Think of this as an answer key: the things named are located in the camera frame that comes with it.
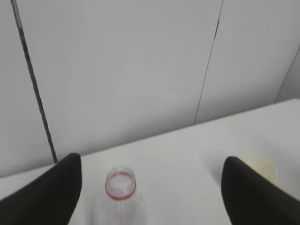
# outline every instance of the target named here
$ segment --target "table surface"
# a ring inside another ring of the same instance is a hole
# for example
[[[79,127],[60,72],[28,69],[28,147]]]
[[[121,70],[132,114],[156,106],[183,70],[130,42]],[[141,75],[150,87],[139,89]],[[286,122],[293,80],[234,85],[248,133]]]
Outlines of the table surface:
[[[108,171],[127,165],[147,203],[148,224],[230,225],[220,192],[230,155],[267,156],[279,186],[300,199],[300,101],[293,99],[82,157],[82,192],[71,225],[92,225]],[[0,179],[0,198],[50,166]]]

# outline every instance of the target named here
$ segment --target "clear plastic bottle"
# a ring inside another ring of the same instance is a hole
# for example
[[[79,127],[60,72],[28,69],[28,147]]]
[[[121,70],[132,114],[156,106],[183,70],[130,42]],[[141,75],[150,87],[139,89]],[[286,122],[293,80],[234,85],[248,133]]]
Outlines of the clear plastic bottle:
[[[133,171],[125,166],[113,168],[106,178],[105,193],[97,200],[95,225],[146,224],[146,205]]]

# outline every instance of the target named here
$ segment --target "white wall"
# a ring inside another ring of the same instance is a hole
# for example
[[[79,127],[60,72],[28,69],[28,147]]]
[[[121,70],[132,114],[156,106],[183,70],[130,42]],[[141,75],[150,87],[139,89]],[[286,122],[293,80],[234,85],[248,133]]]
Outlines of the white wall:
[[[10,0],[0,1],[0,176],[53,163]]]
[[[58,157],[193,125],[221,0],[19,0]]]
[[[299,0],[224,0],[197,122],[274,103],[300,43]]]
[[[278,93],[276,102],[291,98],[300,98],[300,51],[295,56],[293,63],[286,75],[285,81]]]

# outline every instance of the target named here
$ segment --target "bottle neck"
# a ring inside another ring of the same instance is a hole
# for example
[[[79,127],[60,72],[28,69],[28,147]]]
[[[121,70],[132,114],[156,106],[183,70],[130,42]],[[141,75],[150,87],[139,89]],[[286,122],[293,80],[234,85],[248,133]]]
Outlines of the bottle neck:
[[[105,189],[113,200],[122,201],[130,198],[136,189],[133,171],[125,166],[113,168],[107,175]]]

